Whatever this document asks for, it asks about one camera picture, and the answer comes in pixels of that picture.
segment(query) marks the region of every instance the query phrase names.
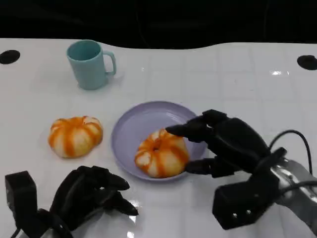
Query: mug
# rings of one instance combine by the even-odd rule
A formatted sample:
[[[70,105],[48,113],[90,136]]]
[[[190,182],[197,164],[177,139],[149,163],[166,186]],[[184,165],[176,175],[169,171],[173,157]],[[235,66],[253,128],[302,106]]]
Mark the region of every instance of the mug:
[[[111,57],[113,72],[106,72],[104,55]],[[108,82],[108,76],[116,73],[115,57],[92,40],[75,42],[67,49],[67,57],[79,87],[86,90],[98,89]]]

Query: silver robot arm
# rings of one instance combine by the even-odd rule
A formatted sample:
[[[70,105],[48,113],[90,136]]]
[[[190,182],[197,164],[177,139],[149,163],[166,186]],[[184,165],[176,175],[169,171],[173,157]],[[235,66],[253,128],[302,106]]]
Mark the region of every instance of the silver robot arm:
[[[271,168],[271,172],[279,178],[280,189],[290,185],[304,182],[317,181],[300,163],[284,159],[281,163]],[[285,193],[277,204],[288,207],[301,219],[317,236],[317,189],[301,187]]]

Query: plate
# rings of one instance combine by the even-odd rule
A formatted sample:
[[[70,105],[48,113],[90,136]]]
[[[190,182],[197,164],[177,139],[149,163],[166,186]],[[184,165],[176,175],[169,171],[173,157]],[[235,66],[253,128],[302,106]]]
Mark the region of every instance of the plate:
[[[111,135],[111,146],[117,163],[130,174],[145,180],[166,181],[180,178],[181,173],[170,178],[152,178],[142,172],[134,163],[139,145],[151,133],[170,125],[184,124],[196,117],[186,107],[170,102],[148,102],[127,111],[115,124]],[[193,143],[185,138],[190,160],[200,159],[206,143]]]

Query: black hole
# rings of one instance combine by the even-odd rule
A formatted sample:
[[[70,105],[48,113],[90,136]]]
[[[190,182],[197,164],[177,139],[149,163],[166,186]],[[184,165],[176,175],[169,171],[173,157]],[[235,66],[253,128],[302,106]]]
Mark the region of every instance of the black hole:
[[[20,52],[15,50],[5,51],[0,54],[0,63],[10,64],[16,62],[20,58]]]
[[[315,56],[299,56],[297,63],[300,67],[307,70],[316,70],[317,69],[317,59]]]

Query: white tiled surface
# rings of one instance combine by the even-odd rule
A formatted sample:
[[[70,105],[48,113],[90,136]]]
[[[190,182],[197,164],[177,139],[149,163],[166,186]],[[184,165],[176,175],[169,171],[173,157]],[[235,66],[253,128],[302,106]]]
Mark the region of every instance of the white tiled surface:
[[[300,55],[317,55],[316,45],[232,43],[184,51],[133,50],[103,45],[117,58],[110,84],[83,91],[71,72],[65,51],[73,40],[0,39],[0,52],[16,49],[21,58],[0,65],[0,178],[28,170],[38,186],[39,207],[48,209],[65,176],[80,165],[98,165],[127,179],[124,197],[139,204],[140,216],[111,213],[94,218],[75,238],[312,238],[290,211],[274,205],[254,225],[224,231],[211,213],[215,189],[246,175],[211,179],[188,176],[170,183],[135,179],[114,162],[109,138],[115,121],[144,101],[169,100],[197,114],[213,108],[237,116],[266,142],[280,131],[299,129],[317,152],[317,72],[297,65]],[[47,135],[56,118],[92,115],[105,127],[102,144],[86,158],[61,160]],[[288,158],[307,166],[299,138],[279,141]],[[15,227],[0,183],[0,238]]]

